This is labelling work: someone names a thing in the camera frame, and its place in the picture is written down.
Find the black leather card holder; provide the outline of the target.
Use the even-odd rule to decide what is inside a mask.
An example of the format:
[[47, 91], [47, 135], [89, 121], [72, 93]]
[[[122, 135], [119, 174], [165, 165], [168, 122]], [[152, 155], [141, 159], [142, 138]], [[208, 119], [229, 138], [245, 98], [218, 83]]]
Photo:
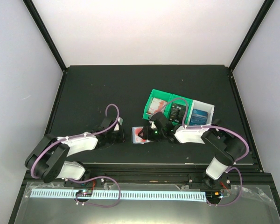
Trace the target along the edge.
[[132, 143], [133, 144], [145, 144], [152, 142], [151, 140], [144, 140], [139, 136], [143, 126], [132, 127]]

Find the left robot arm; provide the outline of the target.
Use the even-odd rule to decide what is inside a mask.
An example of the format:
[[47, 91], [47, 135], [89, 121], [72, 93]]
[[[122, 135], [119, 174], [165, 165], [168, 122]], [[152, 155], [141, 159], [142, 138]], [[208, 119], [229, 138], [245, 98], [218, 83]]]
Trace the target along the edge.
[[74, 154], [87, 152], [125, 141], [121, 117], [105, 117], [95, 133], [85, 132], [71, 137], [56, 137], [46, 134], [25, 160], [25, 167], [31, 176], [44, 183], [55, 179], [73, 179], [80, 186], [91, 181], [90, 173], [79, 161], [67, 161]]

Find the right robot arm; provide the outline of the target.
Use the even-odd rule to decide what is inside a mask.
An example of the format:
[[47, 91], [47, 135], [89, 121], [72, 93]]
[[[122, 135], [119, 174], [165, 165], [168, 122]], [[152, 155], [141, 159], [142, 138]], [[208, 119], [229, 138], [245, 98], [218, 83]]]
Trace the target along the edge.
[[190, 180], [197, 187], [218, 189], [222, 174], [228, 173], [249, 152], [248, 143], [243, 137], [220, 125], [219, 119], [201, 126], [174, 125], [162, 112], [158, 112], [151, 117], [150, 125], [132, 128], [133, 143], [167, 141], [209, 146], [214, 153], [213, 159], [201, 176], [193, 176]]

